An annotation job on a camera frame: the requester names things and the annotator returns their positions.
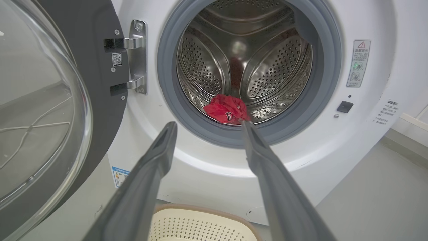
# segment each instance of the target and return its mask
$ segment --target screw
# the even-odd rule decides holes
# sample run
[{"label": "screw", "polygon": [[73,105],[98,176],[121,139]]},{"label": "screw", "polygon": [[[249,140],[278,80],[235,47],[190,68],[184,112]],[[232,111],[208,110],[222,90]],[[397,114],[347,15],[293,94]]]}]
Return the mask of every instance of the screw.
[{"label": "screw", "polygon": [[141,93],[141,94],[144,94],[144,93],[145,93],[145,91],[144,91],[144,87],[143,87],[143,86],[138,87],[138,88],[137,88],[137,91],[138,91],[138,93]]},{"label": "screw", "polygon": [[136,23],[135,24],[135,30],[138,32],[141,32],[143,30],[143,24],[142,23]]}]

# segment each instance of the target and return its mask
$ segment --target perforated basket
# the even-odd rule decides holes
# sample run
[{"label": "perforated basket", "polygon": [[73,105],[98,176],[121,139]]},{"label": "perforated basket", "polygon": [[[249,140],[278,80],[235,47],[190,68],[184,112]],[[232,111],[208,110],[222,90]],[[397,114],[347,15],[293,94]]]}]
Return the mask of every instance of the perforated basket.
[{"label": "perforated basket", "polygon": [[245,219],[208,208],[165,204],[157,208],[149,241],[261,241]]}]

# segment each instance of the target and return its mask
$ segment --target white sticker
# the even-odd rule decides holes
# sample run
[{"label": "white sticker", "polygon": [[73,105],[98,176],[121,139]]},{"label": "white sticker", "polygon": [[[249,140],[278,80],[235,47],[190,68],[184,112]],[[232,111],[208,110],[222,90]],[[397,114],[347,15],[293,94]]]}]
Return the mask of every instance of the white sticker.
[{"label": "white sticker", "polygon": [[379,111],[377,116],[374,118],[373,122],[376,122],[379,125],[386,125],[388,121],[392,119],[392,117],[398,111],[398,103],[392,100],[388,100],[384,107]]},{"label": "white sticker", "polygon": [[113,177],[114,177],[114,182],[116,183],[116,188],[120,188],[120,186],[128,177],[129,172],[114,166],[112,166],[112,168],[113,168]]},{"label": "white sticker", "polygon": [[122,53],[112,53],[111,60],[113,61],[113,67],[122,65]]},{"label": "white sticker", "polygon": [[369,60],[370,43],[368,40],[354,41],[354,54],[352,55],[351,71],[349,72],[346,87],[361,87],[367,61]]}]

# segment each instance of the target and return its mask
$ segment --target red garment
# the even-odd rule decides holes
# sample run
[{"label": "red garment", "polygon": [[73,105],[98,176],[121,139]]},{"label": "red garment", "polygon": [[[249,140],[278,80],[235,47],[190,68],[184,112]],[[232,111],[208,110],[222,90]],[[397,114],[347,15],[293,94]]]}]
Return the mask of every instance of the red garment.
[{"label": "red garment", "polygon": [[239,120],[247,120],[247,106],[244,102],[233,96],[218,94],[212,98],[211,103],[204,107],[207,115],[221,123],[232,123]]}]

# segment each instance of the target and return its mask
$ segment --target metal hinge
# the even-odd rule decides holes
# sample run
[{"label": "metal hinge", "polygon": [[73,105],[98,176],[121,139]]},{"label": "metal hinge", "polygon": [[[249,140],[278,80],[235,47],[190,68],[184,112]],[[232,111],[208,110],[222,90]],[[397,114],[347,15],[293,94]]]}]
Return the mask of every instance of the metal hinge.
[{"label": "metal hinge", "polygon": [[113,44],[128,51],[129,81],[128,89],[147,94],[147,29],[143,21],[132,20],[129,38],[114,39]]}]

